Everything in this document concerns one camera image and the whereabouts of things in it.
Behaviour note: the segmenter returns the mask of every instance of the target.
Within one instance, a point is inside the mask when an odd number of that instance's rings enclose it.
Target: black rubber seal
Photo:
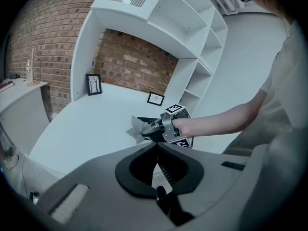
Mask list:
[[[192,193],[204,175],[203,166],[197,160],[171,149],[167,143],[151,143],[122,159],[116,165],[115,177],[131,195],[156,199],[152,178],[157,163],[176,195]]]

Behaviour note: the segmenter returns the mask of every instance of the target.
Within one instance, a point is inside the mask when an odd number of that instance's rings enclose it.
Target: white desk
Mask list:
[[[29,155],[49,124],[40,91],[47,83],[27,87],[29,81],[25,79],[13,81],[14,86],[0,93],[0,122],[15,146]]]
[[[149,104],[148,93],[119,86],[102,83],[102,90],[65,107],[40,136],[30,158],[52,174],[66,175],[92,158],[135,146],[126,133],[131,116],[159,118],[173,105],[166,99],[162,106]]]

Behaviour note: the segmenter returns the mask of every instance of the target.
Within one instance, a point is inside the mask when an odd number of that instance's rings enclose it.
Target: hand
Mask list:
[[[188,118],[180,118],[174,119],[172,123],[178,130],[180,130],[181,136],[190,137],[189,121],[190,119]]]

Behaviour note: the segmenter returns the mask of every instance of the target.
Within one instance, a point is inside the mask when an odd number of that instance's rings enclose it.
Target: person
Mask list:
[[[180,130],[181,135],[187,137],[241,131],[225,149],[224,154],[250,156],[256,146],[270,143],[275,136],[292,129],[287,113],[275,93],[307,54],[298,22],[287,13],[278,0],[253,1],[269,12],[284,18],[290,24],[289,37],[273,61],[267,80],[247,103],[218,115],[173,121],[174,127]]]
[[[18,156],[14,155],[14,156],[7,156],[3,146],[1,144],[0,141],[0,160],[2,160],[5,164],[5,166],[9,169],[12,170],[18,163]]]

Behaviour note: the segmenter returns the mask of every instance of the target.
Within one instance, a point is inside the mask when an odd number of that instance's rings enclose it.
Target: gray floor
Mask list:
[[[13,148],[13,154],[19,156],[18,164],[12,170],[8,170],[4,163],[0,161],[0,167],[7,182],[17,193],[24,197],[29,197],[30,192],[42,194],[58,180],[16,148]]]

